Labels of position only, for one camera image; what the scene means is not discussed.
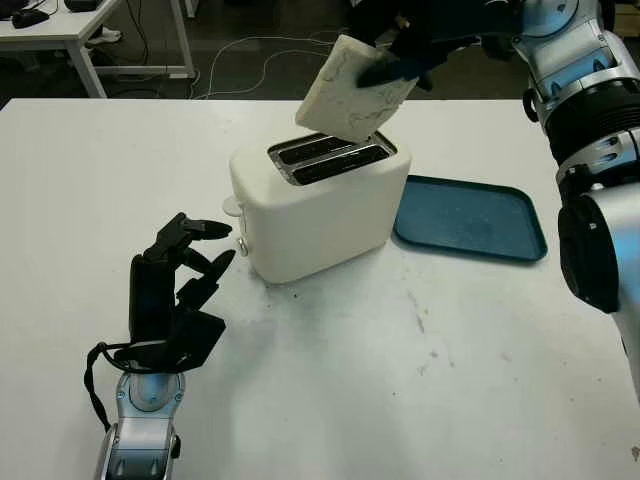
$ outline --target toaster knob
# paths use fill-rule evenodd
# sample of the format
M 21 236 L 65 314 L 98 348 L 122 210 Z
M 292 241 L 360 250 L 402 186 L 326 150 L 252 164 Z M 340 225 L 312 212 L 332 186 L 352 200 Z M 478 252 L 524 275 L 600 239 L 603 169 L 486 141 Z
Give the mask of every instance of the toaster knob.
M 244 239 L 244 237 L 238 237 L 236 239 L 236 242 L 238 242 L 238 249 L 240 250 L 240 255 L 242 255 L 243 257 L 246 257 L 247 255 L 249 255 L 249 247 L 247 246 L 247 241 Z

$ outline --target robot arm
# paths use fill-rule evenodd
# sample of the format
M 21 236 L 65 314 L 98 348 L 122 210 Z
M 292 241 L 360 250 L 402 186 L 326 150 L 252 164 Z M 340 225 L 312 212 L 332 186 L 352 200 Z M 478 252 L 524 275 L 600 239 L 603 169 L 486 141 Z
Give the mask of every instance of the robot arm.
M 525 112 L 559 165 L 563 274 L 613 314 L 640 397 L 640 71 L 607 31 L 614 16 L 612 0 L 364 0 L 351 24 L 368 43 L 400 27 L 398 60 L 364 72 L 360 87 L 400 77 L 430 86 L 426 72 L 478 36 L 492 47 L 485 40 L 508 39 L 527 62 Z
M 173 417 L 185 392 L 183 372 L 201 366 L 225 330 L 221 318 L 200 308 L 217 290 L 235 253 L 228 250 L 209 262 L 189 244 L 230 232 L 228 225 L 190 220 L 180 213 L 131 262 L 131 341 L 99 343 L 87 356 L 84 383 L 106 431 L 95 480 L 171 478 L 173 460 L 180 455 Z M 175 271 L 181 265 L 202 276 L 174 293 Z M 110 350 L 116 353 L 111 356 Z M 115 395 L 118 421 L 113 425 L 93 384 L 92 366 L 100 354 L 123 371 Z

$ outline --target toaster slot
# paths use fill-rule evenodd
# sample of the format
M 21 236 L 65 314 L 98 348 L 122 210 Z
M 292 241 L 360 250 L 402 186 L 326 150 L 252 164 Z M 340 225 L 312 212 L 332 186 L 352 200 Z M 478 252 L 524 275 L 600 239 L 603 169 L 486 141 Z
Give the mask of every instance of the toaster slot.
M 327 153 L 335 152 L 341 148 L 351 147 L 355 143 L 340 140 L 336 137 L 322 136 L 319 139 L 314 139 L 309 143 L 287 148 L 280 151 L 280 160 L 285 165 L 294 165 L 296 163 L 302 163 L 307 160 L 313 160 Z
M 380 145 L 371 145 L 354 152 L 333 157 L 324 162 L 314 163 L 293 171 L 293 177 L 300 185 L 309 185 L 341 173 L 355 170 L 370 163 L 384 160 L 389 153 Z

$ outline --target metal frame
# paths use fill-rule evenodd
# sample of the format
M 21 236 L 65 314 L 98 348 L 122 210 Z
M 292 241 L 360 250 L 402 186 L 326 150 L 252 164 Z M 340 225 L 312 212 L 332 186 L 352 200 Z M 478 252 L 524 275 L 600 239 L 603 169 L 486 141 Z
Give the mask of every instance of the metal frame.
M 87 90 L 89 97 L 107 98 L 99 75 L 155 75 L 167 74 L 170 78 L 193 78 L 195 77 L 195 68 L 191 58 L 191 50 L 189 48 L 189 40 L 187 31 L 184 26 L 184 17 L 180 0 L 169 0 L 171 12 L 173 13 L 174 24 L 178 34 L 178 42 L 180 43 L 180 51 L 184 65 L 144 65 L 144 66 L 113 66 L 113 67 L 95 67 L 89 57 L 89 52 L 85 48 L 85 43 L 91 34 L 95 31 L 97 25 L 107 17 L 111 11 L 120 2 L 113 2 L 111 8 L 102 12 L 102 15 L 96 16 L 94 20 L 87 25 L 78 39 L 72 40 L 7 40 L 0 42 L 0 51 L 37 51 L 37 50 L 67 50 L 71 61 L 73 62 L 80 80 Z
M 198 5 L 200 5 L 200 0 L 184 0 L 184 8 L 187 11 L 188 18 L 196 18 Z

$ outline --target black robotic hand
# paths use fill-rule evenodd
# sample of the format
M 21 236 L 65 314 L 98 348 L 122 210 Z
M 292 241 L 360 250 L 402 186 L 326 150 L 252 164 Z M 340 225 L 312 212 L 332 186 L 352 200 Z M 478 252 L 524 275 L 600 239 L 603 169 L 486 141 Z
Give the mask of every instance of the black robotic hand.
M 224 320 L 200 311 L 218 289 L 235 252 L 210 262 L 189 247 L 195 240 L 214 240 L 231 233 L 224 223 L 190 220 L 177 214 L 158 232 L 156 242 L 131 261 L 128 343 L 98 343 L 87 355 L 84 385 L 105 431 L 110 428 L 104 405 L 95 393 L 92 367 L 102 354 L 130 374 L 177 374 L 201 366 L 225 330 Z M 175 292 L 175 273 L 185 265 L 202 276 Z M 115 350 L 112 356 L 109 351 Z
M 380 85 L 404 78 L 420 78 L 418 85 L 432 88 L 428 72 L 448 55 L 483 37 L 491 57 L 504 58 L 502 38 L 522 30 L 521 0 L 363 0 L 349 14 L 349 34 L 375 45 L 391 28 L 398 34 L 390 47 L 397 60 L 374 65 L 358 86 Z

